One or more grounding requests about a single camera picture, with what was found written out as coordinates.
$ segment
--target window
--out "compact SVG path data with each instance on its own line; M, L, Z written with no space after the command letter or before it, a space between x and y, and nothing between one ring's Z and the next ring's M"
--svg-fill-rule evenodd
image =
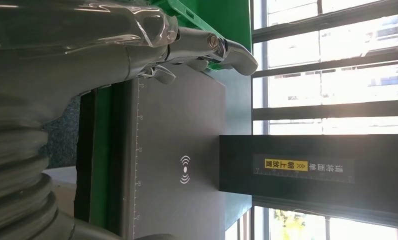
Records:
M253 4L253 134L398 134L398 0Z
M254 207L256 240L398 240L398 229L349 219Z

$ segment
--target yellow warning label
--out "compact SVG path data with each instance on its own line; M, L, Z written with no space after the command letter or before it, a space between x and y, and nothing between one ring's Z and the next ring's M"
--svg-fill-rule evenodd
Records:
M266 169L280 169L308 172L308 161L265 159Z

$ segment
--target screw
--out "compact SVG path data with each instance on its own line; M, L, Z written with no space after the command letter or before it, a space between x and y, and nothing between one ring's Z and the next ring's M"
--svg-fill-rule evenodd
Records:
M219 43L219 40L218 40L217 35L215 35L215 34L209 35L208 44L209 44L209 46L210 46L212 49L218 47L218 43Z

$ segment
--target wireless charging symbol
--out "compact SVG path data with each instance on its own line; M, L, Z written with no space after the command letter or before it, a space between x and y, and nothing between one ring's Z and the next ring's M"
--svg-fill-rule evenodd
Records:
M180 162L181 162L181 166L183 167L183 175L180 178L180 183L186 184L186 183L188 183L190 181L190 176L187 173L188 166L189 166L189 163L190 163L190 157L189 156L183 156L180 159Z

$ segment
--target robotic arm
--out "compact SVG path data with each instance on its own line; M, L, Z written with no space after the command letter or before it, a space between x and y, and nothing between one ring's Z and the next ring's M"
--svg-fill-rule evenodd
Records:
M209 62L243 75L258 66L240 44L179 27L157 7L0 0L0 240L118 240L59 212L41 173L48 159L38 155L47 142L40 126L73 96L133 78L169 84L176 76L162 64L202 71Z

